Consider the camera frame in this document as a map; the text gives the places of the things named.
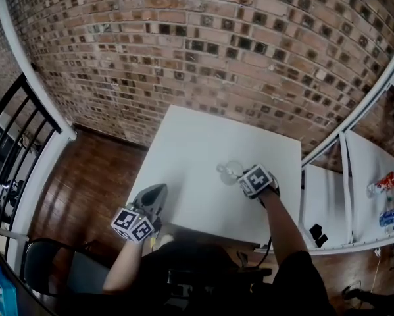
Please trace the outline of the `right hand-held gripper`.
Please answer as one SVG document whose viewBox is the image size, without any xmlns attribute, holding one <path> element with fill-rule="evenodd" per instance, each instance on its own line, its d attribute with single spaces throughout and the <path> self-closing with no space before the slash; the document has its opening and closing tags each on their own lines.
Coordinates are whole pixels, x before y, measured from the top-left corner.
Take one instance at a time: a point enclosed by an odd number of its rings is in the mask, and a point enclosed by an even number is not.
<svg viewBox="0 0 394 316">
<path fill-rule="evenodd" d="M 280 187 L 276 177 L 262 164 L 253 165 L 250 169 L 243 172 L 238 179 L 238 184 L 245 196 L 249 199 L 257 199 L 265 189 L 269 189 L 278 196 Z"/>
</svg>

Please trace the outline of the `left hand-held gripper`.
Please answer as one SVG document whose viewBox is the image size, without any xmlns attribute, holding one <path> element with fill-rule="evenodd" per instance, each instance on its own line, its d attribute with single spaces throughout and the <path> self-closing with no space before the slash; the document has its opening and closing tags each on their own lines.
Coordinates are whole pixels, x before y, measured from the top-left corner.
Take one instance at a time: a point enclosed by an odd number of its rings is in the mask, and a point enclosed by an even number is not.
<svg viewBox="0 0 394 316">
<path fill-rule="evenodd" d="M 155 184 L 140 191 L 118 210 L 111 227 L 123 239 L 143 242 L 161 228 L 161 213 L 168 196 L 166 184 Z"/>
</svg>

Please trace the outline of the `white cup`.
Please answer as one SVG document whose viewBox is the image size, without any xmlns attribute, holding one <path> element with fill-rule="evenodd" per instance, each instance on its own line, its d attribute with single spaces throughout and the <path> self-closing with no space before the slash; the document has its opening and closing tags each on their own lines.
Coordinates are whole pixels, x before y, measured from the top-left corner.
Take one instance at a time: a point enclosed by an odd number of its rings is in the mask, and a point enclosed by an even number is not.
<svg viewBox="0 0 394 316">
<path fill-rule="evenodd" d="M 240 163 L 240 162 L 238 162 L 238 161 L 228 161 L 227 163 L 220 163 L 220 164 L 217 164 L 217 166 L 216 166 L 216 170 L 217 170 L 217 172 L 219 173 L 219 175 L 220 175 L 220 179 L 221 179 L 221 181 L 225 184 L 225 185 L 227 185 L 227 186 L 231 186 L 231 185 L 234 185 L 237 181 L 238 181 L 238 179 L 234 179 L 234 178 L 230 178 L 227 174 L 226 174 L 226 168 L 227 167 L 236 167 L 236 168 L 239 168 L 239 169 L 241 169 L 242 171 L 244 171 L 244 168 L 243 168 L 243 166 L 242 166 L 242 164 Z"/>
</svg>

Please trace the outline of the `person's left forearm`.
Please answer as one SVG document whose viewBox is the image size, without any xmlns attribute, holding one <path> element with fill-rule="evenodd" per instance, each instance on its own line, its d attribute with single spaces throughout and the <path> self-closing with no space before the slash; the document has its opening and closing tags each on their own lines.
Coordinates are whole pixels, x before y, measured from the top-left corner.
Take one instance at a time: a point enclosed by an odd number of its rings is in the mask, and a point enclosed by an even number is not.
<svg viewBox="0 0 394 316">
<path fill-rule="evenodd" d="M 126 241 L 103 284 L 104 293 L 114 294 L 126 291 L 139 272 L 143 253 L 143 242 Z"/>
</svg>

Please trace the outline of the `person's right forearm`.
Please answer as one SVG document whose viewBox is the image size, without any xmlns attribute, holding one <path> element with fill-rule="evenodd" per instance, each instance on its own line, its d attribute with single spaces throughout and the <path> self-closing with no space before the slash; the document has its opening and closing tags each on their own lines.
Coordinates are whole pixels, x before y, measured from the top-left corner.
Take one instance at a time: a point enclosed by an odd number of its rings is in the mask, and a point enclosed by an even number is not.
<svg viewBox="0 0 394 316">
<path fill-rule="evenodd" d="M 294 253 L 307 251 L 305 241 L 280 197 L 269 190 L 263 192 L 259 198 L 267 212 L 274 255 L 278 264 L 281 265 Z"/>
</svg>

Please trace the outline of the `white metal rack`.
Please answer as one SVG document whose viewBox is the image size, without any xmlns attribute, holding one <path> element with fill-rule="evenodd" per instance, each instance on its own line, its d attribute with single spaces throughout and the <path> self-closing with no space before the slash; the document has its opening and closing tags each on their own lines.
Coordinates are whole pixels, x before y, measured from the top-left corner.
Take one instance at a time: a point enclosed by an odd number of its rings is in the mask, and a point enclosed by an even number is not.
<svg viewBox="0 0 394 316">
<path fill-rule="evenodd" d="M 394 157 L 354 132 L 378 100 L 394 88 L 394 55 L 355 110 L 302 161 L 288 167 L 299 179 L 296 222 L 313 255 L 369 250 L 394 242 L 379 217 L 394 207 L 394 189 L 367 197 L 366 188 L 394 171 Z M 309 229 L 319 224 L 328 241 L 318 248 Z"/>
</svg>

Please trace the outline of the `person's black clothing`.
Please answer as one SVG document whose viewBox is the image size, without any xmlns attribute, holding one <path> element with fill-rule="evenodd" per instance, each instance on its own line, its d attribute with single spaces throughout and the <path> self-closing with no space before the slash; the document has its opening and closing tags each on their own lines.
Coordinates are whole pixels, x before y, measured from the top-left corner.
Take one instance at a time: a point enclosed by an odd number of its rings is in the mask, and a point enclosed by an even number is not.
<svg viewBox="0 0 394 316">
<path fill-rule="evenodd" d="M 142 297 L 156 290 L 155 308 L 167 305 L 173 292 L 168 278 L 192 285 L 187 314 L 245 312 L 265 307 L 268 316 L 337 316 L 322 277 L 306 251 L 290 255 L 278 267 L 272 284 L 254 269 L 241 269 L 217 245 L 172 241 L 142 256 L 134 283 L 124 292 Z"/>
</svg>

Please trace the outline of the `black chair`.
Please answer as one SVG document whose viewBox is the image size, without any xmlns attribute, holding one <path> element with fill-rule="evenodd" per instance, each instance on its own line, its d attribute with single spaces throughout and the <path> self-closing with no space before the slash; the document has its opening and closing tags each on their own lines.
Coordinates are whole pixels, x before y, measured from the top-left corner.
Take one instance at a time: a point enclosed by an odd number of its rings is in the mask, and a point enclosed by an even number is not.
<svg viewBox="0 0 394 316">
<path fill-rule="evenodd" d="M 48 296 L 102 294 L 109 268 L 90 246 L 90 242 L 74 247 L 50 238 L 32 240 L 24 248 L 20 278 Z"/>
</svg>

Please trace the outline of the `red and white packet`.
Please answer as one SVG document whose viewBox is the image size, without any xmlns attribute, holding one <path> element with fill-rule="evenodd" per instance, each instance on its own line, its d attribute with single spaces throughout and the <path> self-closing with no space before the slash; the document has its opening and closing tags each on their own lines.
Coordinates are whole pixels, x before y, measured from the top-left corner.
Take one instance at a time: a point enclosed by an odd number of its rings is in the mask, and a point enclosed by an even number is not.
<svg viewBox="0 0 394 316">
<path fill-rule="evenodd" d="M 368 198 L 373 198 L 392 189 L 394 189 L 394 171 L 391 171 L 379 181 L 369 184 L 366 188 L 366 194 Z"/>
</svg>

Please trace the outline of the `blue label plastic bottle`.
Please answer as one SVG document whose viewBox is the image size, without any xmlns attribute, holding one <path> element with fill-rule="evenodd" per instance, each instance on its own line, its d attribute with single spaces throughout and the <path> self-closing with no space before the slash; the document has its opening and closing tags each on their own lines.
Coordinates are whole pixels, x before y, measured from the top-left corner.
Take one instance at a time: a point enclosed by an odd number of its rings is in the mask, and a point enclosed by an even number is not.
<svg viewBox="0 0 394 316">
<path fill-rule="evenodd" d="M 379 225 L 383 227 L 392 226 L 394 228 L 394 208 L 384 211 L 379 217 Z"/>
</svg>

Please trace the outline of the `black metal railing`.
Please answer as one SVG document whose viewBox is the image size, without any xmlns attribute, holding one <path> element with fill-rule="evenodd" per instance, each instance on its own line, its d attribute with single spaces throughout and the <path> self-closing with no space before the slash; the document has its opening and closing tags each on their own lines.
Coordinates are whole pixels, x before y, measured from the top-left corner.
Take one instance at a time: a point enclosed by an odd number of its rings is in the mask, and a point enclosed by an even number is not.
<svg viewBox="0 0 394 316">
<path fill-rule="evenodd" d="M 52 133 L 62 130 L 39 104 L 21 74 L 0 100 L 0 252 L 8 253 L 14 214 L 20 208 L 32 163 Z"/>
</svg>

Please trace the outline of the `white railing post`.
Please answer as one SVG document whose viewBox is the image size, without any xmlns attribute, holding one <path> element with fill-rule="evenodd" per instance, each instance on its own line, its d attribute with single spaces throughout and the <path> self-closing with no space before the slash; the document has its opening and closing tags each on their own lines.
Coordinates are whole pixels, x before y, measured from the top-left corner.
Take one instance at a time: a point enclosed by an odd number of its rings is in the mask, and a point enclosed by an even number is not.
<svg viewBox="0 0 394 316">
<path fill-rule="evenodd" d="M 27 79 L 27 84 L 32 88 L 39 104 L 44 106 L 44 109 L 62 130 L 60 134 L 52 133 L 49 141 L 43 144 L 43 151 L 37 154 L 37 161 L 32 163 L 32 172 L 24 183 L 25 189 L 20 198 L 20 208 L 13 216 L 14 222 L 10 235 L 14 237 L 14 240 L 9 242 L 7 261 L 12 269 L 19 272 L 22 250 L 24 243 L 27 241 L 28 230 L 41 194 L 63 150 L 69 142 L 76 139 L 77 134 L 55 107 L 41 80 L 34 72 L 12 23 L 7 0 L 0 0 L 0 21 L 11 51 Z"/>
</svg>

